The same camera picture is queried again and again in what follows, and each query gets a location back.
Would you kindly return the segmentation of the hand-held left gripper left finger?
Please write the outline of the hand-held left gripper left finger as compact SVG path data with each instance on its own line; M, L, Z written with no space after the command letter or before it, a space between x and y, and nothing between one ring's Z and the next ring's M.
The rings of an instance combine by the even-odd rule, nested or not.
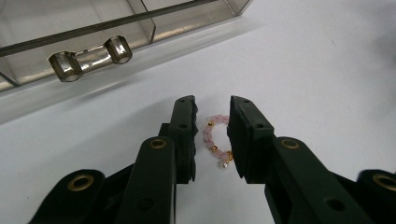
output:
M163 123L159 136L171 138L175 145L177 183L188 184L195 179L195 135L198 133L196 114L198 108L193 95L177 99L171 119Z

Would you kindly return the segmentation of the smoky clear plastic drawer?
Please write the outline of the smoky clear plastic drawer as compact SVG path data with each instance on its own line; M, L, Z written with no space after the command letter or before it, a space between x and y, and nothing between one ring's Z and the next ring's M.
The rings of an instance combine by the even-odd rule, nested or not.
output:
M134 49L238 17L252 0L0 0L0 92L74 82Z

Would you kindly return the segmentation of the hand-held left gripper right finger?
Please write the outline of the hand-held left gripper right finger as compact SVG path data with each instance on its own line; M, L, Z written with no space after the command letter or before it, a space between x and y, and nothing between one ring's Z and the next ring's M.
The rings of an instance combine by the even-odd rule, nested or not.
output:
M249 99L232 96L227 128L237 173L248 184L264 184L274 127Z

